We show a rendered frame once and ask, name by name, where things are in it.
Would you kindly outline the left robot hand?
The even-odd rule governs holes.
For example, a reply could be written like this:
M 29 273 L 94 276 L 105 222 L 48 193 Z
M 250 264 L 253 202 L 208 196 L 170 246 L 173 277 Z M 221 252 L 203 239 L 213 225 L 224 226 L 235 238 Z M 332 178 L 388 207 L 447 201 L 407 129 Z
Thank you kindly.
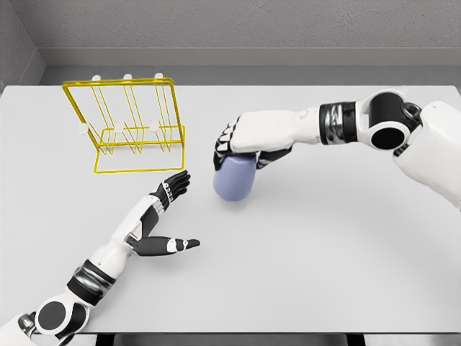
M 138 202 L 120 224 L 116 234 L 133 251 L 144 257 L 157 257 L 183 252 L 198 247 L 197 239 L 183 240 L 166 236 L 152 236 L 151 232 L 169 206 L 186 193 L 190 174 L 184 170 L 162 181 L 157 189 Z

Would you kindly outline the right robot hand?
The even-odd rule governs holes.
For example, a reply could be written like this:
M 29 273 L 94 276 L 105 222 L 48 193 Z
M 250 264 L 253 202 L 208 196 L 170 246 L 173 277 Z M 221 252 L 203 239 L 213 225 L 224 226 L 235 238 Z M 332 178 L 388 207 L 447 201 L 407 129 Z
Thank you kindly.
M 213 164 L 218 171 L 233 154 L 257 154 L 257 169 L 288 155 L 295 143 L 299 112 L 269 110 L 244 112 L 226 125 L 215 142 Z

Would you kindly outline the blue cup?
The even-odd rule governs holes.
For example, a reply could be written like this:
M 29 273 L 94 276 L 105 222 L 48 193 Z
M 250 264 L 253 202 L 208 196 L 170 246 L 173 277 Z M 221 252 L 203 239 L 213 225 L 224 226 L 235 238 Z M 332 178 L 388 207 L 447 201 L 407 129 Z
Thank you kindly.
M 256 172 L 256 154 L 233 154 L 225 157 L 215 172 L 213 187 L 224 200 L 241 201 L 251 192 Z

